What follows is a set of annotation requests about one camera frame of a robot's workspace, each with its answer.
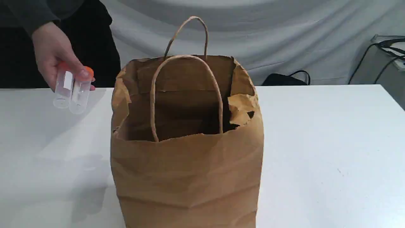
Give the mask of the person's bare hand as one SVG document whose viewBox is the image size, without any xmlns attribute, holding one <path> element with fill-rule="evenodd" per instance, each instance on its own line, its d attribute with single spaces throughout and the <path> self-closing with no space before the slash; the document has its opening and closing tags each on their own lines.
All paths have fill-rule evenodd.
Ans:
<svg viewBox="0 0 405 228">
<path fill-rule="evenodd" d="M 67 35 L 55 23 L 42 25 L 31 37 L 38 70 L 53 92 L 60 62 L 64 62 L 77 79 L 95 81 L 75 55 Z"/>
</svg>

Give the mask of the dark grey sleeve forearm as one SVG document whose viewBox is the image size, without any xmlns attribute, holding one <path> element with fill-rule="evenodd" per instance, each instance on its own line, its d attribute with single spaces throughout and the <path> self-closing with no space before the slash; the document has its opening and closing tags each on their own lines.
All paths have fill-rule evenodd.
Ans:
<svg viewBox="0 0 405 228">
<path fill-rule="evenodd" d="M 48 22 L 73 15 L 83 0 L 2 0 L 1 27 L 22 27 L 29 35 Z"/>
</svg>

